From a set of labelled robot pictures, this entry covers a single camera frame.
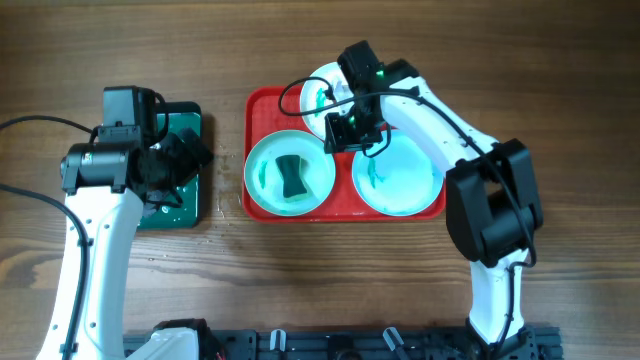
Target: white plate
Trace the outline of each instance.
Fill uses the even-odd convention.
[[[331,87],[333,87],[334,95],[338,100],[344,100],[353,96],[353,93],[349,90],[347,80],[336,62],[320,67],[318,70],[314,71],[311,76],[321,77],[329,81],[329,83],[331,83]],[[305,82],[302,86],[302,92],[300,92],[300,111],[313,110],[333,104],[333,101],[326,99],[324,96],[325,90],[327,90],[327,84],[322,81],[311,80]],[[326,137],[324,117],[330,112],[339,112],[344,115],[352,106],[352,103],[344,104],[340,107],[323,111],[321,113],[305,115],[302,119],[315,136],[324,140]]]
[[[312,196],[286,202],[282,195],[283,180],[276,158],[298,155],[303,159],[302,178]],[[270,134],[251,149],[244,165],[247,191],[264,210],[280,216],[306,214],[322,204],[336,180],[333,156],[324,153],[324,144],[315,136],[299,130],[283,130]]]
[[[374,145],[373,154],[386,143]],[[358,152],[351,169],[358,194],[371,208],[385,215],[410,216],[431,205],[444,178],[427,155],[406,134],[392,130],[391,145],[368,158]]]

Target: wooden table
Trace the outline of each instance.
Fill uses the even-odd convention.
[[[470,123],[531,149],[545,225],[539,265],[524,275],[526,320],[561,327],[567,359],[637,358],[639,17],[631,1],[4,8],[0,120],[41,113],[91,127],[102,88],[129,84],[213,116],[208,210],[194,229],[137,235],[126,332],[185,317],[226,329],[462,325],[469,265],[444,216],[274,226],[251,221],[238,201],[249,93],[307,76],[366,38],[382,60],[414,64]],[[0,182],[63,199],[58,164],[84,134],[30,123],[0,138]],[[33,358],[65,219],[37,201],[0,193],[0,202],[0,358]]]

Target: robotic arm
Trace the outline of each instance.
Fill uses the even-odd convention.
[[[529,152],[518,140],[500,144],[471,127],[411,65],[404,60],[384,65],[366,41],[348,47],[338,65],[355,95],[354,105],[344,116],[327,115],[325,152],[366,151],[382,140],[385,123],[387,130],[396,127],[414,140],[446,174],[447,228],[471,261],[468,324],[487,349],[505,338],[508,342],[524,325],[522,269],[512,265],[525,261],[529,244],[518,216],[529,235],[543,221]],[[499,175],[492,172],[496,169]],[[488,194],[488,181],[500,181],[503,188]]]
[[[62,160],[65,204],[82,222],[86,242],[68,220],[56,303],[38,359],[124,359],[127,268],[143,208],[179,206],[151,198],[172,193],[180,203],[175,188],[213,159],[190,128],[168,132],[167,113],[158,128],[156,113],[165,110],[164,99],[149,89],[106,88],[103,124]],[[94,143],[96,137],[100,142]],[[197,351],[195,331],[170,329],[135,357],[195,359]]]

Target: water stain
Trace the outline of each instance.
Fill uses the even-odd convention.
[[[380,176],[376,172],[376,160],[369,159],[369,166],[367,167],[367,173],[369,174],[369,182],[371,182],[371,187],[376,188],[376,179],[380,182],[384,182],[385,177]]]
[[[220,169],[223,172],[231,170],[231,168],[229,167],[229,164],[227,164],[228,155],[220,156],[219,158],[220,158]]]

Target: sponge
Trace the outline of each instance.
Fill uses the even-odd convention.
[[[276,165],[284,181],[282,196],[286,202],[295,202],[311,196],[302,179],[302,158],[298,155],[283,155],[276,158]]]

